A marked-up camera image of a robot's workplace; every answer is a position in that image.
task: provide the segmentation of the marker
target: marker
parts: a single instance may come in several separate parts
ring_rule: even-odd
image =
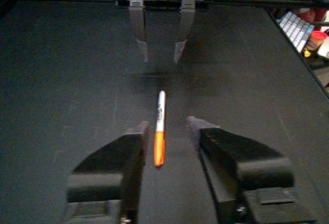
[[[161,167],[165,163],[165,103],[166,103],[166,93],[162,90],[160,92],[158,100],[158,117],[157,117],[157,129],[154,137],[154,166]]]

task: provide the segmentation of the black tabletop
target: black tabletop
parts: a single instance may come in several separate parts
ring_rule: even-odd
[[[59,223],[67,177],[168,93],[168,158],[145,167],[140,223],[216,223],[186,131],[194,115],[291,158],[301,202],[329,222],[329,102],[263,9],[198,12],[174,63],[180,12],[148,11],[150,62],[129,11],[113,4],[19,2],[0,21],[0,219]]]

